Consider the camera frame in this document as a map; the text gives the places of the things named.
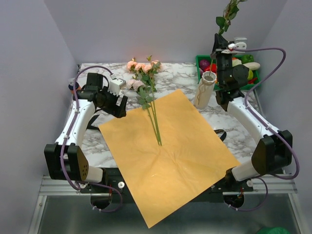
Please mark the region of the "pink flower bouquet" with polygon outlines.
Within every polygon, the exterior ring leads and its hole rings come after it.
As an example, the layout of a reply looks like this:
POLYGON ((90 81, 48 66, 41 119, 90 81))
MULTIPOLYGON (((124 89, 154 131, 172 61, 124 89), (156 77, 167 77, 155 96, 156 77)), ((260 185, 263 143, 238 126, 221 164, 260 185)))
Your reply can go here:
POLYGON ((162 145, 155 104, 156 81, 155 75, 161 69, 159 60, 152 60, 152 56, 146 58, 146 63, 141 63, 132 58, 126 65, 127 70, 133 74, 127 82, 129 90, 134 90, 139 97, 138 102, 143 110, 146 110, 150 118, 154 134, 159 146, 162 145))

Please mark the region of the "black ribbon gold lettering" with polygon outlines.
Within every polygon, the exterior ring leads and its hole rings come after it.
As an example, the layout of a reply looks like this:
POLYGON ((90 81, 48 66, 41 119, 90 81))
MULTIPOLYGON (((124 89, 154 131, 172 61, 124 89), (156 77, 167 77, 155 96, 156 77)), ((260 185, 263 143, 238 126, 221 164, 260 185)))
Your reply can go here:
MULTIPOLYGON (((86 129, 87 130, 96 130, 100 132, 100 129, 96 126, 93 126, 93 123, 97 120, 97 118, 99 117, 99 115, 94 115, 91 117, 91 119, 89 120, 86 129)), ((223 129, 217 129, 214 130, 214 132, 219 135, 220 134, 220 140, 223 142, 226 139, 227 136, 227 132, 223 129)))

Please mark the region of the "orange paper flower wrap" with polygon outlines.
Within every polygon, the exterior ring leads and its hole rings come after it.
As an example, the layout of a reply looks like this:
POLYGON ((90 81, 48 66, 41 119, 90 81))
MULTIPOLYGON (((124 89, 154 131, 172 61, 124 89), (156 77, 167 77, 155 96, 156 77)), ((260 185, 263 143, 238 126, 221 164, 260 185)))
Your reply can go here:
POLYGON ((141 108, 99 126, 148 227, 221 180, 239 165, 181 90, 155 101, 158 144, 150 115, 141 108))

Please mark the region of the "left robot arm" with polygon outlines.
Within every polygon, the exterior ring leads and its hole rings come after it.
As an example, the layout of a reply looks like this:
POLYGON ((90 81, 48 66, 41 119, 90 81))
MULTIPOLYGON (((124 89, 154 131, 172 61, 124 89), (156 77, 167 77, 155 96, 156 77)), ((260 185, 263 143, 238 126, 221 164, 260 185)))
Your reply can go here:
POLYGON ((97 109, 114 117, 126 116, 127 97, 120 91, 126 81, 88 73, 82 89, 73 93, 73 104, 67 122, 55 143, 44 148, 49 175, 54 180, 91 182, 92 188, 104 192, 108 187, 105 170, 90 166, 82 152, 83 137, 97 109))

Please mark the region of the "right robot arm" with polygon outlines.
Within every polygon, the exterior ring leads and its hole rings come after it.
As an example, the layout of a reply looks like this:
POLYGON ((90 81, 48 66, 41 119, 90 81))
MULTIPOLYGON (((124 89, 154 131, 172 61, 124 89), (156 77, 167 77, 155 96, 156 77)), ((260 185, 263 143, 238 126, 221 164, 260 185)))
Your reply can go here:
POLYGON ((274 173, 290 165, 294 159, 292 134, 266 121, 241 92, 248 83, 249 69, 244 65, 233 66, 232 54, 245 51, 245 47, 215 34, 211 58, 216 61, 219 87, 216 101, 244 126, 257 144, 251 159, 226 171, 224 185, 230 191, 237 190, 246 179, 274 173))

